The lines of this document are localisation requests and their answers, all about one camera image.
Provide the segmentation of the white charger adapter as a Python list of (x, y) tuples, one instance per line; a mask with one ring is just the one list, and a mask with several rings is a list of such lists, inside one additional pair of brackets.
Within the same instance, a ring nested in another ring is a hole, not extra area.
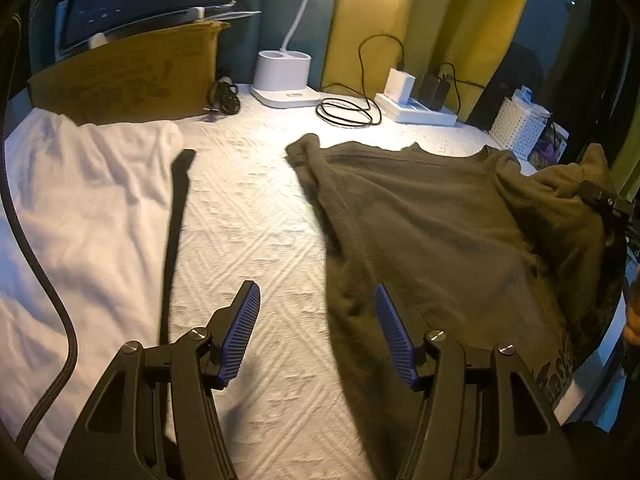
[(397, 105), (407, 105), (415, 81), (416, 77), (404, 70), (391, 68), (386, 80), (384, 96), (395, 102)]

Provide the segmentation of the white plastic basket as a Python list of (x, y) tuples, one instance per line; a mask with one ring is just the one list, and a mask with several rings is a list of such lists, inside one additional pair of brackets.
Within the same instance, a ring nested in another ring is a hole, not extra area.
[(535, 103), (504, 98), (489, 135), (517, 158), (528, 159), (550, 116), (548, 110)]

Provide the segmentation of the white power strip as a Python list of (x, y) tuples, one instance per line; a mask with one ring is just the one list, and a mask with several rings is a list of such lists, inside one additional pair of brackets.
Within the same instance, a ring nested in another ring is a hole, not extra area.
[(458, 118), (447, 107), (430, 110), (413, 98), (407, 104), (400, 105), (385, 94), (377, 93), (374, 100), (383, 114), (398, 124), (452, 127)]

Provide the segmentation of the white desk lamp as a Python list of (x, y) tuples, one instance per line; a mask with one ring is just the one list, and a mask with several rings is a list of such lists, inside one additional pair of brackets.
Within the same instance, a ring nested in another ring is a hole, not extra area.
[(316, 106), (321, 101), (320, 93), (308, 84), (312, 57), (310, 54), (290, 50), (293, 36), (307, 9), (310, 0), (300, 0), (277, 50), (260, 50), (250, 93), (262, 105), (280, 108)]

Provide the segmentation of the white folded garment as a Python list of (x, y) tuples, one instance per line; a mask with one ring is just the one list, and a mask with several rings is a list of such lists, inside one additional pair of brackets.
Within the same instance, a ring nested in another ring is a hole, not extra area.
[(14, 207), (78, 340), (73, 375), (26, 450), (44, 478), (120, 346), (157, 342), (171, 166), (182, 148), (168, 120), (78, 126), (38, 108), (6, 139)]

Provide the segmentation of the dark olive t-shirt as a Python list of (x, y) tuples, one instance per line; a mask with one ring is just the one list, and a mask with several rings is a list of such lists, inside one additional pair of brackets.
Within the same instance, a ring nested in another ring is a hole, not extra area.
[(559, 402), (620, 301), (623, 237), (579, 185), (613, 186), (603, 148), (526, 176), (508, 151), (447, 157), (307, 134), (286, 158), (326, 240), (326, 316), (342, 388), (376, 478), (396, 476), (420, 398), (399, 379), (378, 285), (462, 344), (514, 344)]

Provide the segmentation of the black charger adapter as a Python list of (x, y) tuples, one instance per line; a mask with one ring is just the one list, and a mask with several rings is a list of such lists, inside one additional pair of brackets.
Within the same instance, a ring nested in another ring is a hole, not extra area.
[(449, 89), (450, 83), (445, 78), (426, 74), (416, 100), (429, 110), (438, 112), (445, 104)]

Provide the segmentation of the purple cloth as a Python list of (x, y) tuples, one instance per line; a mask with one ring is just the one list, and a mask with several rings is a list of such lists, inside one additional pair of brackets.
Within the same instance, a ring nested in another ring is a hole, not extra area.
[(554, 144), (546, 140), (539, 140), (529, 154), (529, 162), (537, 169), (553, 166), (558, 163), (558, 153)]

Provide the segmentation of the brown cardboard box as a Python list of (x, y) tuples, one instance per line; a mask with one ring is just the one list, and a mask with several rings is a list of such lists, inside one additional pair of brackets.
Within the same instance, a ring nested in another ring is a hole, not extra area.
[(214, 84), (225, 22), (144, 32), (66, 58), (28, 82), (32, 105), (77, 125), (196, 116)]

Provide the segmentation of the white plastic bag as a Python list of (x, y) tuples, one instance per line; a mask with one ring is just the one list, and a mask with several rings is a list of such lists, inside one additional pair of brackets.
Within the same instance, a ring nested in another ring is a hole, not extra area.
[(533, 91), (531, 88), (521, 86), (515, 89), (511, 100), (514, 104), (521, 107), (527, 115), (542, 122), (546, 122), (551, 117), (551, 113), (546, 108), (533, 102)]

